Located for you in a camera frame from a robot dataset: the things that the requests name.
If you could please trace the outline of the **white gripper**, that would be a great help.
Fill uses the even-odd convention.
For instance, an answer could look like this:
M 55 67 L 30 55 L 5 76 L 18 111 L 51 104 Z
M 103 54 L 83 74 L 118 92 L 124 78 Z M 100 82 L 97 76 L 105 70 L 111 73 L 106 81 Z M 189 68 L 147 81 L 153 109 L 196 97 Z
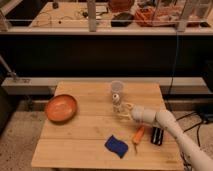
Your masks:
M 130 114 L 119 113 L 118 117 L 124 120 L 133 120 L 138 123 L 152 124 L 155 120 L 156 112 L 151 109 L 144 108 L 142 106 L 134 106 L 132 103 L 123 103 L 125 109 L 131 110 Z

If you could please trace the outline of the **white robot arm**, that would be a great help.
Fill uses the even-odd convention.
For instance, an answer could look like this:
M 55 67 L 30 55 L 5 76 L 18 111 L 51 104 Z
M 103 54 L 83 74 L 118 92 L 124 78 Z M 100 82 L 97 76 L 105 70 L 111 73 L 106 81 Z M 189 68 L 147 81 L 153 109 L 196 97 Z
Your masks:
M 166 130 L 175 139 L 195 171 L 213 171 L 213 159 L 182 130 L 169 110 L 153 110 L 131 103 L 115 106 L 114 109 L 120 117 Z

